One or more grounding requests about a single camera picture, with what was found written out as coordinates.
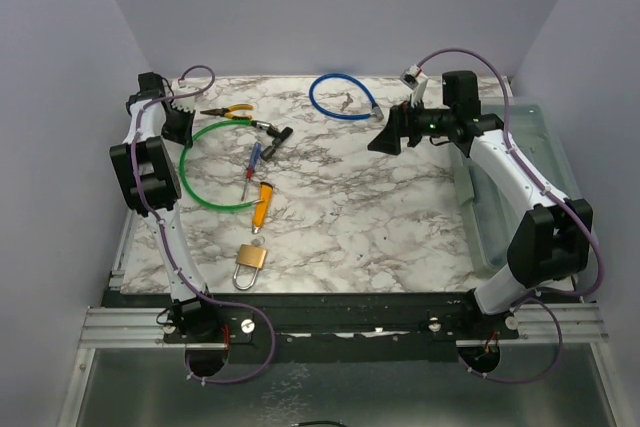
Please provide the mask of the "green cable lock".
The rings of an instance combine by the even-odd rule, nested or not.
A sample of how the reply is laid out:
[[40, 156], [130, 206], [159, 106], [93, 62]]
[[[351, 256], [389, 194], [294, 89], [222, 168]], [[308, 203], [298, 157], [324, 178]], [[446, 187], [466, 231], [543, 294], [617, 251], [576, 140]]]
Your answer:
[[217, 212], [237, 212], [254, 208], [259, 200], [258, 160], [249, 183], [247, 196], [241, 201], [247, 163], [255, 142], [262, 144], [268, 124], [251, 120], [227, 120], [210, 124], [193, 136], [193, 145], [180, 154], [178, 167], [182, 186], [198, 205]]

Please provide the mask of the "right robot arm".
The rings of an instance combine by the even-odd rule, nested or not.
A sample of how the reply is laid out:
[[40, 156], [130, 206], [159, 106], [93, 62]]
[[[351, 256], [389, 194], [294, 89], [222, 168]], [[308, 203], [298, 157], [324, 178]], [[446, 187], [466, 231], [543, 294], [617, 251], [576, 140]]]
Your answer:
[[474, 290], [475, 305], [459, 317], [462, 331], [480, 339], [496, 327], [496, 314], [543, 284], [586, 268], [593, 209], [548, 182], [521, 156], [505, 123], [482, 113], [475, 73], [446, 72], [442, 82], [442, 107], [425, 107], [426, 85], [416, 85], [408, 100], [390, 109], [386, 126], [367, 148], [397, 156], [403, 139], [415, 147], [425, 137], [444, 137], [489, 176], [520, 215], [505, 266]]

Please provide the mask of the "blue cable lock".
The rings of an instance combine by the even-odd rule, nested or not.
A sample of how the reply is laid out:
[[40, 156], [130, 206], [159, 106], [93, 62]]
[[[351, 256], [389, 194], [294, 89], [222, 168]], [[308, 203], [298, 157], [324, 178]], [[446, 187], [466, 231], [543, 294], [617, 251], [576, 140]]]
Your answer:
[[[365, 101], [369, 110], [361, 113], [354, 113], [348, 110], [345, 112], [340, 111], [341, 103], [345, 98], [345, 94], [349, 93], [351, 95], [350, 90], [347, 90], [346, 92], [339, 92], [325, 89], [321, 92], [320, 96], [317, 96], [317, 91], [320, 86], [329, 81], [339, 81], [344, 86], [350, 84], [355, 87], [360, 91], [361, 99]], [[331, 119], [339, 121], [382, 121], [385, 118], [384, 113], [372, 92], [363, 82], [348, 74], [333, 72], [323, 74], [314, 79], [309, 86], [308, 97], [309, 102], [318, 112]]]

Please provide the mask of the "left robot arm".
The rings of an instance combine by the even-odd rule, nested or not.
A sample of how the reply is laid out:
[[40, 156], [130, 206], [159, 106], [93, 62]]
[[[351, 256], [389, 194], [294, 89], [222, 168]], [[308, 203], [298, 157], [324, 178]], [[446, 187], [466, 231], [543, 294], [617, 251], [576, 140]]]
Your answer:
[[195, 108], [187, 100], [200, 91], [173, 88], [155, 72], [140, 74], [138, 86], [126, 103], [128, 133], [109, 156], [124, 200], [147, 225], [167, 273], [171, 304], [160, 325], [184, 339], [209, 342], [220, 334], [222, 319], [187, 245], [180, 181], [165, 145], [193, 145]]

